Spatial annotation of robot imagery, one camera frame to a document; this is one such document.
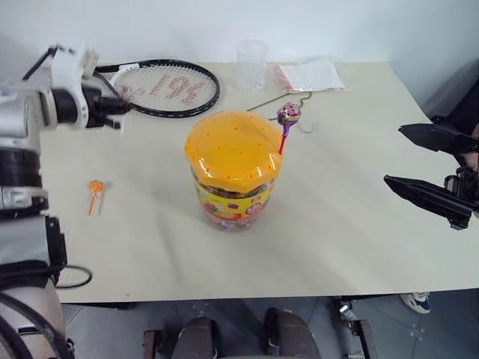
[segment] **white table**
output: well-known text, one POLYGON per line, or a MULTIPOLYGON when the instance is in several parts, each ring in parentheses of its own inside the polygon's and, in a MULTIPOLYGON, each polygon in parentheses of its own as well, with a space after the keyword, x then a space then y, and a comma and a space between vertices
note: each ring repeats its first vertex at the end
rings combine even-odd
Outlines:
MULTIPOLYGON (((208 113, 247 109, 281 93, 230 84, 231 64, 207 64, 222 84, 208 113)), ((205 220, 183 145, 199 117, 130 113, 123 133, 46 132, 43 179, 60 218, 69 262, 94 271, 63 302, 297 295, 365 295, 479 286, 479 220, 452 230, 399 198, 385 174, 438 185, 452 156, 410 143, 397 128, 428 122, 389 64, 338 64, 347 90, 315 93, 287 142, 268 208, 252 228, 225 233, 205 220), (88 183, 108 184, 87 216, 88 183)), ((259 109, 266 117, 294 95, 259 109)), ((64 273, 63 279, 79 279, 64 273)))

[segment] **black cable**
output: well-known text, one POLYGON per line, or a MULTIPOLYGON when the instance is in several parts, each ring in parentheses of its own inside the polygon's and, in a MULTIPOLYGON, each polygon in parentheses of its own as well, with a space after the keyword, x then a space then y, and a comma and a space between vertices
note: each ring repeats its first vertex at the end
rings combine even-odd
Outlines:
POLYGON ((21 336, 0 316, 0 341, 16 359, 33 359, 21 336))
POLYGON ((85 280, 82 281, 81 283, 69 284, 69 285, 65 285, 65 286, 55 286, 56 289, 73 289, 73 288, 79 288, 80 286, 85 286, 85 285, 87 285, 87 284, 90 283, 91 280, 93 279, 93 272, 92 272, 90 269, 86 268, 86 267, 68 265, 68 266, 66 266, 65 268, 76 269, 76 270, 78 270, 78 271, 82 271, 82 272, 84 272, 84 273, 87 275, 87 279, 85 279, 85 280))
POLYGON ((49 47, 48 50, 42 55, 41 58, 35 62, 35 64, 31 67, 31 69, 22 77, 23 81, 27 81, 31 75, 34 74, 35 71, 38 70, 38 68, 41 66, 41 64, 49 57, 49 56, 54 56, 55 53, 57 52, 58 47, 49 47))
POLYGON ((478 133, 478 148, 477 148, 477 151, 478 151, 478 176, 479 176, 479 133, 478 133))
POLYGON ((120 94, 118 93, 118 91, 116 91, 116 89, 112 86, 112 84, 110 84, 110 81, 108 81, 108 79, 103 76, 102 74, 98 73, 97 71, 93 72, 93 76, 96 77, 97 79, 99 79, 101 82, 103 82, 103 84, 105 84, 105 86, 118 98, 120 98, 120 94))
POLYGON ((72 359, 67 348, 67 342, 60 332, 58 332, 53 325, 50 324, 41 314, 33 310, 28 305, 22 303, 18 299, 10 297, 9 295, 0 292, 0 303, 22 314, 28 319, 37 329, 47 338, 50 346, 57 359, 72 359))

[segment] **orange plastic lid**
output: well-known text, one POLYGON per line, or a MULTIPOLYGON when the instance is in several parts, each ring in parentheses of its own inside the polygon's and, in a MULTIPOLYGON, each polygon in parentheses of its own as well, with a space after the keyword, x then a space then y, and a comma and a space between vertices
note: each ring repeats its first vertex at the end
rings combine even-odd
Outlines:
POLYGON ((225 111, 193 127, 185 153, 202 184, 247 193, 278 176, 280 143, 280 129, 266 118, 225 111))

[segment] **wire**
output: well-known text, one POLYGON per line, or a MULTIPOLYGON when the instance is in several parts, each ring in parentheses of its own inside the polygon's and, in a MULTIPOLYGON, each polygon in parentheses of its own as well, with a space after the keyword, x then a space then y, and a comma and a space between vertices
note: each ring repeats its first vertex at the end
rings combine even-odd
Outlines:
POLYGON ((58 50, 58 46, 56 47, 49 47, 48 50, 35 62, 35 64, 31 67, 31 69, 22 77, 23 81, 27 81, 31 75, 34 74, 35 71, 41 66, 41 64, 49 57, 54 56, 58 50))
POLYGON ((41 333, 47 338, 58 359, 71 359, 64 336, 53 327, 41 314, 33 310, 28 305, 22 303, 18 299, 0 292, 0 302, 7 307, 22 314, 28 319, 41 333))
POLYGON ((260 103, 259 105, 256 105, 255 107, 251 107, 251 108, 248 108, 246 111, 247 112, 250 112, 250 111, 253 111, 255 110, 256 108, 259 108, 259 107, 263 107, 265 105, 268 105, 269 103, 271 102, 274 102, 278 99, 282 99, 283 97, 286 97, 286 96, 289 96, 289 95, 292 95, 293 93, 291 92, 288 92, 288 93, 283 93, 282 95, 278 96, 278 97, 275 97, 274 99, 269 99, 268 101, 266 102, 263 102, 263 103, 260 103))
MULTIPOLYGON (((266 102, 260 103, 259 105, 256 105, 255 107, 248 108, 246 111, 253 111, 253 110, 255 110, 256 108, 263 107, 263 106, 265 106, 265 105, 268 105, 268 104, 271 103, 271 102, 274 102, 274 101, 276 101, 276 100, 278 100, 278 99, 282 99, 283 97, 286 97, 286 96, 288 96, 288 95, 293 95, 293 94, 295 94, 295 93, 292 93, 292 92, 285 93, 285 94, 283 94, 283 95, 281 95, 281 96, 275 97, 274 99, 270 99, 270 100, 268 100, 268 101, 266 101, 266 102)), ((308 95, 307 95, 306 97, 302 97, 302 98, 299 100, 299 108, 301 108, 301 107, 305 104, 305 101, 306 101, 307 99, 310 99, 311 96, 313 96, 313 92, 312 92, 312 91, 309 91, 309 92, 308 92, 308 95)), ((270 121, 275 121, 275 120, 277 120, 277 118, 276 118, 276 117, 272 117, 272 118, 269 118, 268 120, 270 120, 270 121)), ((303 129, 303 128, 302 128, 302 126, 301 126, 301 121, 299 121, 299 128, 300 128, 301 131, 303 131, 304 133, 313 133, 313 132, 316 132, 316 131, 317 131, 317 123, 313 123, 311 129, 310 129, 310 130, 306 130, 306 129, 303 129)))
POLYGON ((66 266, 65 268, 70 268, 70 269, 76 269, 77 271, 82 271, 83 273, 85 273, 87 275, 87 279, 85 279, 84 281, 80 282, 80 283, 75 283, 75 284, 68 284, 68 285, 64 285, 64 286, 55 286, 56 289, 73 289, 73 288, 79 288, 80 286, 86 286, 88 283, 91 282, 91 280, 93 279, 93 272, 86 268, 86 267, 83 267, 83 266, 71 266, 71 265, 68 265, 66 266))
POLYGON ((479 174, 479 122, 476 124, 476 127, 475 129, 478 129, 478 136, 477 136, 477 140, 478 140, 478 147, 476 148, 477 152, 478 152, 478 174, 479 174))
POLYGON ((21 336, 0 316, 0 342, 14 358, 33 359, 21 336))
POLYGON ((108 79, 103 76, 102 74, 98 73, 97 71, 93 72, 93 76, 96 77, 97 79, 99 79, 101 82, 103 82, 103 84, 105 84, 105 86, 118 98, 120 98, 120 94, 118 93, 118 91, 116 91, 116 89, 113 87, 113 85, 110 83, 110 81, 108 81, 108 79))

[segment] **purple lollipop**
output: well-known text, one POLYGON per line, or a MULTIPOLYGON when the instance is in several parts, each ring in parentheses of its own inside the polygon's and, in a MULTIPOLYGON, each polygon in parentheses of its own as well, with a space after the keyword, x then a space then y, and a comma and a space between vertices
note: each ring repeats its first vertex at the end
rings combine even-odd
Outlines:
POLYGON ((290 133, 290 127, 298 122, 301 111, 296 103, 288 102, 277 112, 278 123, 283 126, 283 139, 281 140, 281 146, 279 147, 279 154, 283 154, 283 146, 286 141, 286 137, 290 133))

